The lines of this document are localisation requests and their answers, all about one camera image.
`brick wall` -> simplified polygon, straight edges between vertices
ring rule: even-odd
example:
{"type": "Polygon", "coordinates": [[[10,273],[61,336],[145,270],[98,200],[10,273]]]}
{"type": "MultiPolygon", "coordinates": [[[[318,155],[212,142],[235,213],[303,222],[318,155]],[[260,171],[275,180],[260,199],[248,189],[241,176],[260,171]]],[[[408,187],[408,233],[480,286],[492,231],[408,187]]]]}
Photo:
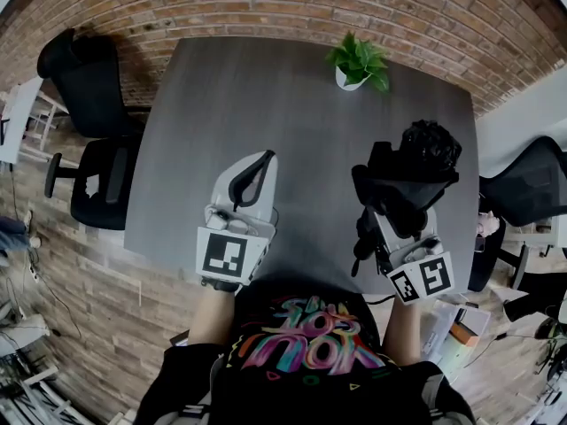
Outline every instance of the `brick wall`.
{"type": "Polygon", "coordinates": [[[392,61],[470,91],[477,115],[567,58],[557,0],[12,0],[0,17],[0,90],[35,73],[66,27],[109,34],[128,104],[150,104],[180,38],[266,36],[337,43],[348,30],[392,61]]]}

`white desk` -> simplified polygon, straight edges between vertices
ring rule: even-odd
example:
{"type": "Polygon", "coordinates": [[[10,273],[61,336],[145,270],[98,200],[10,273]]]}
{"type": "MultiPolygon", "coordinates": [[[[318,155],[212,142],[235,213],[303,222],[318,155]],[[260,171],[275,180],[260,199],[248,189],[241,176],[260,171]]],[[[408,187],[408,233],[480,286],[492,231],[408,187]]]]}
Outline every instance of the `white desk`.
{"type": "Polygon", "coordinates": [[[51,158],[51,155],[44,150],[53,117],[58,109],[65,113],[69,111],[64,105],[40,90],[42,83],[41,77],[35,77],[14,87],[7,95],[7,102],[2,113],[2,120],[6,122],[4,123],[4,144],[0,145],[0,161],[15,164],[19,154],[42,162],[47,162],[51,158]],[[38,99],[43,101],[43,104],[38,103],[38,99]],[[35,120],[36,128],[38,128],[38,123],[44,124],[41,133],[26,131],[30,118],[35,120]],[[39,149],[27,145],[22,146],[24,134],[39,140],[39,149]]]}
{"type": "Polygon", "coordinates": [[[567,215],[552,217],[549,233],[512,233],[507,229],[504,240],[525,242],[532,246],[567,247],[567,215]]]}

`white flower pot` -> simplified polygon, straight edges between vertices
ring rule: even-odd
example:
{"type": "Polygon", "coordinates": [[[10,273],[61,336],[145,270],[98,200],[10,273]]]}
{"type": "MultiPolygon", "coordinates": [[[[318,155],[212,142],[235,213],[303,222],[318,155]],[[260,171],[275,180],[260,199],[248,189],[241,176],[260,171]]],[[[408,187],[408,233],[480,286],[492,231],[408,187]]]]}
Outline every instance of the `white flower pot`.
{"type": "Polygon", "coordinates": [[[346,74],[343,73],[338,66],[335,66],[335,79],[337,79],[337,85],[340,88],[342,88],[344,91],[355,91],[357,88],[359,88],[362,85],[362,83],[367,81],[369,77],[370,76],[365,77],[364,79],[362,79],[362,81],[359,81],[358,83],[353,83],[352,85],[345,85],[346,74]]]}

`mesh chair back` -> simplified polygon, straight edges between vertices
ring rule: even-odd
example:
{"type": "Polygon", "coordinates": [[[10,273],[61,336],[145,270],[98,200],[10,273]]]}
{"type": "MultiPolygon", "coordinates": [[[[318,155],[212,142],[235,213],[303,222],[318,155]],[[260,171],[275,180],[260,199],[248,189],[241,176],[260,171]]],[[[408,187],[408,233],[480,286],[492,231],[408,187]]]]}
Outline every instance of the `mesh chair back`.
{"type": "Polygon", "coordinates": [[[53,81],[81,135],[103,138],[141,132],[141,123],[127,114],[122,102],[118,58],[110,37],[74,41],[74,30],[67,29],[45,45],[37,72],[53,81]]]}
{"type": "Polygon", "coordinates": [[[567,214],[567,176],[563,153],[550,137],[528,146],[506,170],[480,178],[480,193],[510,225],[567,214]]]}

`desk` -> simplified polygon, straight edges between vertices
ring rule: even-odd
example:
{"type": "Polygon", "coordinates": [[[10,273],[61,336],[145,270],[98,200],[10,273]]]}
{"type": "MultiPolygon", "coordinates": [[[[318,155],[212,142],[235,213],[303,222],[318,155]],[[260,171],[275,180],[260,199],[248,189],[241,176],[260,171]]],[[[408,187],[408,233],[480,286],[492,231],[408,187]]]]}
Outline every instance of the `desk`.
{"type": "Polygon", "coordinates": [[[531,246],[567,247],[567,215],[552,217],[549,233],[520,233],[517,230],[511,230],[508,226],[504,241],[516,241],[531,246]]]}
{"type": "Polygon", "coordinates": [[[53,117],[57,110],[67,114],[69,111],[64,105],[48,97],[40,90],[42,83],[43,79],[36,76],[22,85],[16,85],[12,88],[10,94],[6,95],[2,111],[5,128],[4,143],[0,145],[1,161],[15,164],[18,161],[19,154],[42,162],[47,162],[52,157],[44,149],[47,135],[52,127],[53,117]],[[38,98],[47,104],[38,105],[38,98]],[[44,124],[41,134],[26,131],[30,118],[35,121],[35,128],[38,127],[38,123],[44,124]],[[24,135],[39,140],[39,150],[23,145],[22,138],[24,135]]]}
{"type": "Polygon", "coordinates": [[[278,233],[260,271],[315,274],[365,293],[391,291],[374,258],[351,284],[361,216],[351,168],[373,142],[397,148],[412,121],[438,120],[462,145],[461,180],[438,202],[439,233],[467,289],[478,212],[478,151],[469,93],[391,64],[392,92],[341,90],[329,48],[257,38],[185,39],[175,49],[151,109],[136,164],[125,247],[197,279],[197,227],[217,176],[270,149],[279,170],[278,233]]]}

